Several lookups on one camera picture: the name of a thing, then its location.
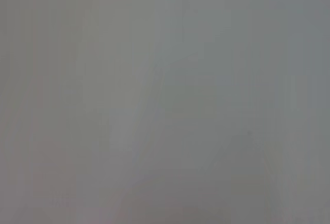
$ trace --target blurry surface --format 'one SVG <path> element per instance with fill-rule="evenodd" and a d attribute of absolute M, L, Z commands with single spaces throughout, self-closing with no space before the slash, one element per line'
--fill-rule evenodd
<path fill-rule="evenodd" d="M 0 223 L 327 223 L 329 3 L 0 0 Z"/>

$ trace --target gray wall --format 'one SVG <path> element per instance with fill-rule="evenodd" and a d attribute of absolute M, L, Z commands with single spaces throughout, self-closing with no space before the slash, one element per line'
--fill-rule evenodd
<path fill-rule="evenodd" d="M 0 0 L 0 223 L 329 221 L 328 3 Z"/>

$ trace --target gray background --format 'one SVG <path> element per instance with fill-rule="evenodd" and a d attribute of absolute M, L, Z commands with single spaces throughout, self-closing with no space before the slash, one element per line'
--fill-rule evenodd
<path fill-rule="evenodd" d="M 329 3 L 0 0 L 0 223 L 329 222 Z"/>

